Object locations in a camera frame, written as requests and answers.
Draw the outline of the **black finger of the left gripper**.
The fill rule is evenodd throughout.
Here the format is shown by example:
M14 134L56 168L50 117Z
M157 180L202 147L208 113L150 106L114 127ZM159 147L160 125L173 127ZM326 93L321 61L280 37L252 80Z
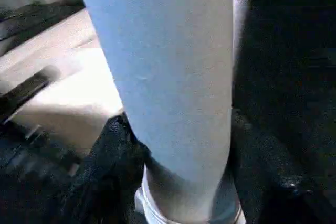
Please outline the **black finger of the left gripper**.
M55 72L43 68L11 90L1 94L1 116L12 116L54 80Z

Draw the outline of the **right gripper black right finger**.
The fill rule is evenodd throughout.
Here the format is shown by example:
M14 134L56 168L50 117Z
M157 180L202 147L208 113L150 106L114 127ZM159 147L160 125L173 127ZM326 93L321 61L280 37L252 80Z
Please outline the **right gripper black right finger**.
M247 223L335 223L335 206L283 143L232 110L230 168Z

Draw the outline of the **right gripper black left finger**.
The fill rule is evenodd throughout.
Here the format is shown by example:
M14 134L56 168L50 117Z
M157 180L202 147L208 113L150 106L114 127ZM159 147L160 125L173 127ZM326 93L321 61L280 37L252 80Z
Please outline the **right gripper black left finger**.
M65 195L65 222L132 223L149 158L125 113L108 119Z

